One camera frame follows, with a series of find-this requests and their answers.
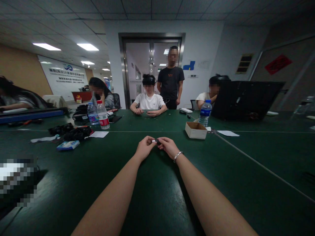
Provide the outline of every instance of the green table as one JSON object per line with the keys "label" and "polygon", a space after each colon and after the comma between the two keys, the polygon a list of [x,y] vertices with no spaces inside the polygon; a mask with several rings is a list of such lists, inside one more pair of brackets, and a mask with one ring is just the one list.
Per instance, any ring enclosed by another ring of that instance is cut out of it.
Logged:
{"label": "green table", "polygon": [[[184,131],[185,122],[194,119],[175,110],[157,118],[135,116],[129,110],[120,110],[117,115],[123,118],[111,125],[105,138],[89,138],[69,152],[57,152],[53,143],[29,143],[32,138],[49,136],[48,128],[71,122],[67,117],[47,118],[42,125],[24,127],[31,131],[1,126],[2,156],[33,155],[38,157],[40,169],[47,172],[37,185],[35,206],[21,209],[3,235],[70,235],[146,135],[174,139],[258,234],[313,234],[315,203],[300,191],[314,199],[314,185],[297,175],[314,170],[315,134],[306,129],[308,121],[287,120],[284,116],[282,121],[266,117],[248,124],[211,117],[213,129],[233,130],[241,136],[208,133],[205,140],[194,140]],[[198,117],[197,112],[191,115]],[[15,208],[0,221],[0,232],[18,210]],[[177,166],[157,148],[138,171],[121,232],[131,234],[204,235]]]}

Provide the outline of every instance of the cardboard box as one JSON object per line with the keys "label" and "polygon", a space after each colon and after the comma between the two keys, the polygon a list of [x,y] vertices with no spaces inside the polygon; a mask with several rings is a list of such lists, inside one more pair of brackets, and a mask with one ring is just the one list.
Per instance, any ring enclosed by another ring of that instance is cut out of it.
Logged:
{"label": "cardboard box", "polygon": [[200,123],[186,122],[185,131],[189,138],[206,139],[207,129]]}

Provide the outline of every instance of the red sign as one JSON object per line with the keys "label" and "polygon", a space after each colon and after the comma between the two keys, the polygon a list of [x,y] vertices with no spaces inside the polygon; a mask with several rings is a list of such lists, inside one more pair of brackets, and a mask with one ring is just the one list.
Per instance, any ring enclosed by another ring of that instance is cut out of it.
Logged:
{"label": "red sign", "polygon": [[265,69],[269,72],[269,74],[273,75],[291,63],[292,61],[289,58],[284,55],[280,55],[274,61],[265,66]]}

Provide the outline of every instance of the silver bracelet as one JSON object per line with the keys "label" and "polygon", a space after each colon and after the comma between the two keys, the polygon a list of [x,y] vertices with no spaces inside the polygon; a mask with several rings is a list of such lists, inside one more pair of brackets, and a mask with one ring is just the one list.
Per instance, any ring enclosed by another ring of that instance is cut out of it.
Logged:
{"label": "silver bracelet", "polygon": [[178,157],[179,154],[184,154],[184,152],[177,153],[177,155],[174,157],[174,163],[176,163],[176,158]]}

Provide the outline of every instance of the black t-shirt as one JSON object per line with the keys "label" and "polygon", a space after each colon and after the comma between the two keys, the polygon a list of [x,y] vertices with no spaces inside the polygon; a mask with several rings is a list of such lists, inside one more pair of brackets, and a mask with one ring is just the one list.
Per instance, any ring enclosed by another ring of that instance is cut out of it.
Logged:
{"label": "black t-shirt", "polygon": [[158,74],[158,82],[161,82],[161,96],[166,99],[177,99],[178,83],[184,80],[182,68],[164,68]]}

